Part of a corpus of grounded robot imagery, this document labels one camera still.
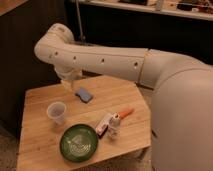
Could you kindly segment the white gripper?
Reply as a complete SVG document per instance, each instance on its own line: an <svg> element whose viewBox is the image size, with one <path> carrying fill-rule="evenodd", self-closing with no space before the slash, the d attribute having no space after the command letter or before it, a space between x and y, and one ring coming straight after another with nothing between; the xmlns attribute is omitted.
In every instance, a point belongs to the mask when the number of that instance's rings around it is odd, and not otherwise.
<svg viewBox="0 0 213 171"><path fill-rule="evenodd" d="M73 69L68 73L60 74L61 83L68 91L74 89L74 82L82 78L82 71L79 69Z"/></svg>

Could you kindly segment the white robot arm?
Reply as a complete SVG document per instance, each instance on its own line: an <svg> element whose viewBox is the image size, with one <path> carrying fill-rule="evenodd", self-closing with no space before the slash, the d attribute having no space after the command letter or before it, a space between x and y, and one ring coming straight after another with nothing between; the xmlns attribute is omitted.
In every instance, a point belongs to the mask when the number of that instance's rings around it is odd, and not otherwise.
<svg viewBox="0 0 213 171"><path fill-rule="evenodd" d="M213 171L213 66L155 49L77 44L60 23L34 53L66 81L85 70L151 88L154 171Z"/></svg>

